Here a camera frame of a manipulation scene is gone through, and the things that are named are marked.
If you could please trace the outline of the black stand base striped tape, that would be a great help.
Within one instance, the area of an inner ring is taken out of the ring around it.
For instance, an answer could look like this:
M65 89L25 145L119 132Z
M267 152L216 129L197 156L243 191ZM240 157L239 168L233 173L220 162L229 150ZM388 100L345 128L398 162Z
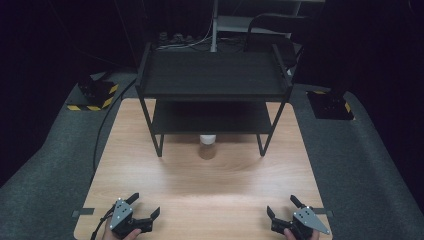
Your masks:
M111 81L93 80L78 83L65 101L71 111L101 111L107 109L118 89Z
M329 92L323 91L308 91L307 97L317 119L354 119L351 107L343 97L333 97Z

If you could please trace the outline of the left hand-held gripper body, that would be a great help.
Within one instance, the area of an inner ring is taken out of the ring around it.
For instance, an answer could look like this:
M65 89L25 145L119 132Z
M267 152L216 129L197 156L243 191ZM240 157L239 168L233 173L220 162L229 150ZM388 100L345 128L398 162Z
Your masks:
M124 238L134 229L140 229L142 233L151 232L153 221L150 218L133 218L133 208L125 200L118 199L114 205L111 222L112 232L119 238Z

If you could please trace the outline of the black chair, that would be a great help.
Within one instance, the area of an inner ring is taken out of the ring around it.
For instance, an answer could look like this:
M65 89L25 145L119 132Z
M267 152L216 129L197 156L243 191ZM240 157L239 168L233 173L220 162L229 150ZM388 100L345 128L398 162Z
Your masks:
M305 16L263 13L254 17L249 25L244 45L245 52L271 51L276 45L286 69L297 64L300 52L295 45L304 45L312 20Z

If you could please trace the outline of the person's left hand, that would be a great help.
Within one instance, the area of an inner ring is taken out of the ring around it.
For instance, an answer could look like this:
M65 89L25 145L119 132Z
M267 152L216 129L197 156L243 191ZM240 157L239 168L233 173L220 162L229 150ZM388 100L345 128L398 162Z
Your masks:
M134 229L124 238L117 237L109 227L110 221L105 223L104 233L102 235L102 240L136 240L137 237L141 234L140 229Z

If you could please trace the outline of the white metal shelf stand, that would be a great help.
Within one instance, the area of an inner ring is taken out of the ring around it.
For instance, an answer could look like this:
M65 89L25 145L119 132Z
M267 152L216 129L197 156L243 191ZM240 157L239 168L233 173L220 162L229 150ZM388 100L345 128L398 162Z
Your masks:
M231 15L219 14L219 3L223 0L213 0L212 23L211 23L211 45L210 52L216 52L218 49L217 39L219 32L246 33L252 17L238 16L236 12ZM264 0L265 2L275 1L283 2L285 5L292 4L288 9L288 16L300 16L304 5L315 4L323 7L326 0Z

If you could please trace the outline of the person's right hand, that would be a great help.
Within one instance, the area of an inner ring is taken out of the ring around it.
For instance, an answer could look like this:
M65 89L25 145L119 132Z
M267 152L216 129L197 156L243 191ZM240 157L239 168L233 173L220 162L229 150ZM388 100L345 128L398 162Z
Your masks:
M284 235L287 240L296 240L295 235L288 228L284 230ZM319 240L319 238L320 238L320 233L317 230L314 230L312 232L311 237L308 240Z

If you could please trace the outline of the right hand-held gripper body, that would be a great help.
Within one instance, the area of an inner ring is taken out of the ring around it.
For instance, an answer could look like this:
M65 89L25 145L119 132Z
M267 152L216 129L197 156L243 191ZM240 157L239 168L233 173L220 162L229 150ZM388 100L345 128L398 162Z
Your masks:
M274 232L283 234L286 228L295 235L296 240L308 240L314 230L326 235L330 234L330 230L309 206L295 211L291 221L277 217L275 221L271 221L271 230Z

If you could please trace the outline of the black two-tier shelf rack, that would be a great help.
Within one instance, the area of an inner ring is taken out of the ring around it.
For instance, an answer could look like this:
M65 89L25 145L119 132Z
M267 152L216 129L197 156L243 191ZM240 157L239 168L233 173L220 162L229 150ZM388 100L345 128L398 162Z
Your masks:
M143 54L135 85L156 154L176 134L253 134L265 155L292 92L270 52Z

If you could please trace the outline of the black power strip with plugs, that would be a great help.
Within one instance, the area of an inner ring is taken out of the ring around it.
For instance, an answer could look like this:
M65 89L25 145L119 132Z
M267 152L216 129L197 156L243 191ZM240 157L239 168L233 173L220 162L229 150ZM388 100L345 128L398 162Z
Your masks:
M200 38L193 38L192 36L184 37L180 33L169 35L167 32L161 32L158 39L158 48L180 48L194 46L201 41Z

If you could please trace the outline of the clear bottle with white cap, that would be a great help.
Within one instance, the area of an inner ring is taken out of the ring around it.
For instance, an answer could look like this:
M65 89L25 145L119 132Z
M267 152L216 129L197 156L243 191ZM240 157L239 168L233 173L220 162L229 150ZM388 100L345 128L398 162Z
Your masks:
M201 135L199 156L204 160L213 159L216 155L216 136L215 135Z

